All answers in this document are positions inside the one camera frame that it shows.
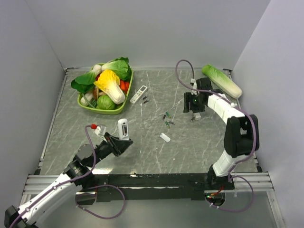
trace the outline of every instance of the white wall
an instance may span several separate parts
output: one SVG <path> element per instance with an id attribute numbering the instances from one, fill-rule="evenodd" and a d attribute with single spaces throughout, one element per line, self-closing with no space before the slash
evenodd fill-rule
<path id="1" fill-rule="evenodd" d="M 304 4 L 271 0 L 233 70 L 241 103 L 259 119 L 259 162 L 287 227 L 304 223 Z"/>
<path id="2" fill-rule="evenodd" d="M 235 66 L 269 0 L 26 0 L 64 67 Z"/>
<path id="3" fill-rule="evenodd" d="M 0 227 L 38 165 L 64 70 L 24 0 L 0 1 Z"/>

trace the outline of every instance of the marble surface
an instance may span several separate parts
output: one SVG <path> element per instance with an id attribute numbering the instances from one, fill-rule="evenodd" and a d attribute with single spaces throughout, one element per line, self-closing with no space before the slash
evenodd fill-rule
<path id="1" fill-rule="evenodd" d="M 201 119 L 191 122 L 191 112 L 184 114 L 184 92 L 188 91 L 175 78 L 173 69 L 135 70 L 131 95 L 142 85 L 148 87 L 145 95 L 150 101 L 140 105 L 129 101 L 119 115 L 101 115 L 88 112 L 77 104 L 78 92 L 70 82 L 85 71 L 67 71 L 67 80 L 47 145 L 41 170 L 42 175 L 58 175 L 71 162 L 79 147 L 88 143 L 84 127 L 91 123 L 104 124 L 107 131 L 117 136 L 117 121 L 127 118 L 130 138 L 134 144 L 120 157 L 109 155 L 96 165 L 96 173 L 189 173 L 207 172 L 224 150 L 225 124 L 206 107 Z M 180 78 L 190 83 L 191 71 L 182 69 Z M 203 77 L 200 70 L 195 78 Z M 168 111 L 175 125 L 167 128 L 162 116 Z M 165 142 L 159 135 L 171 138 Z M 93 134 L 93 143 L 100 139 Z M 256 172 L 253 159 L 236 167 L 237 172 Z"/>

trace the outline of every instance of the green basket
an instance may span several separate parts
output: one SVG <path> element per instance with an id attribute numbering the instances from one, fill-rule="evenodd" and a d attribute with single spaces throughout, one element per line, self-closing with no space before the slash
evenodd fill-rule
<path id="1" fill-rule="evenodd" d="M 113 110 L 105 110 L 105 109 L 97 109 L 97 108 L 91 108 L 91 107 L 88 107 L 88 106 L 83 106 L 81 103 L 80 103 L 80 100 L 82 98 L 82 94 L 79 94 L 78 95 L 78 105 L 90 112 L 93 112 L 93 113 L 99 113 L 99 114 L 104 114 L 104 115 L 117 115 L 119 113 L 121 113 L 124 109 L 124 105 L 125 103 L 127 102 L 127 98 L 128 98 L 128 95 L 129 95 L 129 92 L 130 92 L 130 89 L 131 89 L 131 85 L 132 85 L 132 81 L 133 81 L 133 70 L 132 70 L 132 74 L 131 74 L 131 79 L 130 79 L 130 85 L 129 85 L 129 89 L 128 89 L 128 92 L 127 94 L 125 95 L 125 100 L 122 104 L 119 104 L 118 105 L 118 108 L 116 109 L 113 109 Z"/>

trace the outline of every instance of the white remote control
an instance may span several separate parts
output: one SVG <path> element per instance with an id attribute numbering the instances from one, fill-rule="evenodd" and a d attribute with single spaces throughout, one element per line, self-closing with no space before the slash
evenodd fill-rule
<path id="1" fill-rule="evenodd" d="M 120 140 L 129 140 L 129 127 L 127 119 L 120 119 L 118 121 L 118 133 Z"/>
<path id="2" fill-rule="evenodd" d="M 145 85 L 142 86 L 142 87 L 136 92 L 136 94 L 131 98 L 130 102 L 131 102 L 132 104 L 135 104 L 147 90 L 148 90 L 148 87 L 146 87 Z"/>

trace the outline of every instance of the green battery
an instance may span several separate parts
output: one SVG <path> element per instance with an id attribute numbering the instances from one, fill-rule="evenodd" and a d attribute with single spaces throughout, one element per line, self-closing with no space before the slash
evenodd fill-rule
<path id="1" fill-rule="evenodd" d="M 165 123 L 166 123 L 167 127 L 170 128 L 170 124 L 167 121 L 165 121 Z"/>
<path id="2" fill-rule="evenodd" d="M 170 116 L 170 114 L 169 114 L 168 112 L 166 112 L 166 114 L 167 114 L 167 116 L 168 116 L 169 118 L 171 118 L 171 116 Z"/>

